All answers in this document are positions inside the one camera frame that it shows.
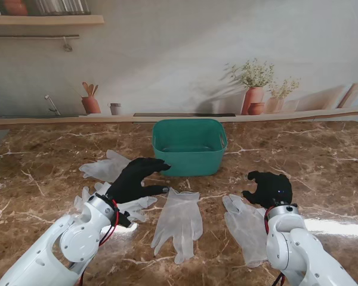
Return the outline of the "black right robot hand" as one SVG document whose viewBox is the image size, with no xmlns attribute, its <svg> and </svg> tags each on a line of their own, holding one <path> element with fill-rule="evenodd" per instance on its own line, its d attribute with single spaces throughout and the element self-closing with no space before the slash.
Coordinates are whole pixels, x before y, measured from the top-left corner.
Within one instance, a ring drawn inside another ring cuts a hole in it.
<svg viewBox="0 0 358 286">
<path fill-rule="evenodd" d="M 248 173 L 248 179 L 257 184 L 254 193 L 242 191 L 243 197 L 251 204 L 269 209 L 273 206 L 292 203 L 292 186 L 285 175 L 255 170 Z"/>
</svg>

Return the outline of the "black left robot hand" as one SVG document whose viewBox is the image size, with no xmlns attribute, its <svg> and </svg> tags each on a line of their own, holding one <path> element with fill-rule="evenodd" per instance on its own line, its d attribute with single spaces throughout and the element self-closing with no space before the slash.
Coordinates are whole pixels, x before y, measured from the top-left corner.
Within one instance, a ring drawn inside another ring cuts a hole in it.
<svg viewBox="0 0 358 286">
<path fill-rule="evenodd" d="M 142 181 L 155 172 L 169 170 L 170 165 L 161 159 L 140 157 L 131 161 L 106 191 L 108 199 L 117 204 L 128 203 L 143 197 L 167 193 L 168 186 L 142 186 Z"/>
</svg>

